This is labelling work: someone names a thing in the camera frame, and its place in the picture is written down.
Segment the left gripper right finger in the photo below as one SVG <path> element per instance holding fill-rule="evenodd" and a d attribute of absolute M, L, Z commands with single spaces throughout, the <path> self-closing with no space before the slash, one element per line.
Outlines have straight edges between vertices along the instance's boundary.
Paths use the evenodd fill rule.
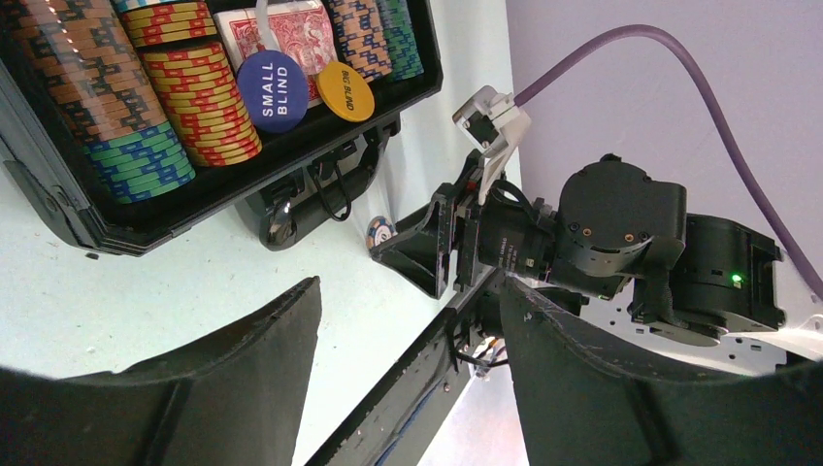
<path fill-rule="evenodd" d="M 500 315 L 533 465 L 818 465 L 822 366 L 746 377 L 633 345 L 506 279 Z"/>

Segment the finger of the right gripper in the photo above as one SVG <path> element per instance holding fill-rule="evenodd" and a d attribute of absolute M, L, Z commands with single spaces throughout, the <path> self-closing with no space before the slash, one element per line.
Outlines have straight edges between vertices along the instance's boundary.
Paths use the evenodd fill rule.
<path fill-rule="evenodd" d="M 370 249 L 378 264 L 398 273 L 427 296 L 440 299 L 447 283 L 449 239 L 448 207 L 442 195 L 434 195 L 396 223 L 397 234 Z"/>

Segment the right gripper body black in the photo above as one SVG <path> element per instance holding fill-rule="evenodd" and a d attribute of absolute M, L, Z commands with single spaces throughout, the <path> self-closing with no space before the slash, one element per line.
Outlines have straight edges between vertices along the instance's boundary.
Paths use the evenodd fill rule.
<path fill-rule="evenodd" d="M 531 203 L 513 183 L 494 181 L 485 201 L 479 200 L 484 174 L 481 155 L 466 157 L 454 183 L 443 185 L 438 201 L 438 258 L 456 269 L 446 284 L 463 291 L 477 284 L 485 268 L 546 283 L 556 252 L 553 211 L 543 199 Z"/>

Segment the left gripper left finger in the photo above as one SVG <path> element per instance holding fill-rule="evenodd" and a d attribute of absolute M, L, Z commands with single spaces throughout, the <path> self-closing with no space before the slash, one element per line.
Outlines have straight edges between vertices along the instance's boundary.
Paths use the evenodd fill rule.
<path fill-rule="evenodd" d="M 320 280 L 119 372 L 1 372 L 5 465 L 288 465 L 322 312 Z"/>

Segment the poker chip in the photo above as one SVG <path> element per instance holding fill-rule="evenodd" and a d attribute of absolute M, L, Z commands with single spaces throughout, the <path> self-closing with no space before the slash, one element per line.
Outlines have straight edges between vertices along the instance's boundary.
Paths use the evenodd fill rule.
<path fill-rule="evenodd" d="M 385 216 L 374 217 L 366 230 L 366 247 L 371 250 L 397 234 L 394 224 Z"/>

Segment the black poker set case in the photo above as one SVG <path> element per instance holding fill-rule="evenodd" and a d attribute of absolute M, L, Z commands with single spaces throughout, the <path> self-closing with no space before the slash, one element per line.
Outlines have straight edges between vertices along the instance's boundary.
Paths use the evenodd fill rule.
<path fill-rule="evenodd" d="M 243 202 L 284 250 L 442 82 L 426 1 L 5 1 L 1 167 L 76 248 L 141 256 Z"/>

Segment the yellow round button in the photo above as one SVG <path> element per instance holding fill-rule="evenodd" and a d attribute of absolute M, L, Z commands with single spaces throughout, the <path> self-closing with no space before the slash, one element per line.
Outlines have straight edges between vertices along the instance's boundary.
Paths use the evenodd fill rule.
<path fill-rule="evenodd" d="M 374 94 L 353 68 L 333 61 L 315 77 L 317 90 L 325 105 L 338 117 L 349 122 L 363 122 L 375 111 Z"/>

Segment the blue small blind button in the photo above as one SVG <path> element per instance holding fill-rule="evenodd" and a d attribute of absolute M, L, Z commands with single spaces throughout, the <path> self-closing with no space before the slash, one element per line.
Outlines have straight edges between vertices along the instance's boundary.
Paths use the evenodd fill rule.
<path fill-rule="evenodd" d="M 278 50 L 250 55 L 240 67 L 237 84 L 257 129 L 282 134 L 304 118 L 310 102 L 306 75 L 299 64 Z"/>

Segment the red playing card deck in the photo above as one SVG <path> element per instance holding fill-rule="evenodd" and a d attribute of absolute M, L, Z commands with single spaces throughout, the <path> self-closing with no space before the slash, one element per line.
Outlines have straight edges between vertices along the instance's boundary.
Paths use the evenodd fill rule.
<path fill-rule="evenodd" d="M 264 50 L 253 8 L 234 9 L 213 14 L 230 63 L 238 71 L 254 53 Z M 268 4 L 268 19 L 274 49 L 293 60 L 306 75 L 309 108 L 322 103 L 315 76 L 338 59 L 332 24 L 320 1 L 289 1 Z"/>

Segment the clear round dealer button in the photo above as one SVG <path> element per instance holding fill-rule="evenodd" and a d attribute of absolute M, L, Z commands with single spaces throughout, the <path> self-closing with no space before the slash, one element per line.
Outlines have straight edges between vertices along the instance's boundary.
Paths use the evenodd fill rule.
<path fill-rule="evenodd" d="M 279 42 L 270 23 L 270 13 L 294 13 L 300 11 L 302 1 L 257 0 L 253 9 L 256 27 L 265 50 L 279 50 Z"/>

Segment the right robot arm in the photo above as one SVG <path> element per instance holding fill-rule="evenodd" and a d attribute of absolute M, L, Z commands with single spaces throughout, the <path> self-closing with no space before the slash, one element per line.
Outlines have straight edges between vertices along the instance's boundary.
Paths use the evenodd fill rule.
<path fill-rule="evenodd" d="M 477 155 L 454 183 L 395 229 L 375 225 L 370 255 L 425 294 L 473 286 L 487 266 L 541 283 L 556 309 L 633 289 L 627 313 L 655 336 L 713 347 L 729 334 L 820 361 L 808 325 L 785 333 L 776 304 L 776 242 L 738 222 L 691 214 L 687 191 L 606 154 L 565 182 L 557 207 L 530 200 L 505 176 L 482 186 Z"/>

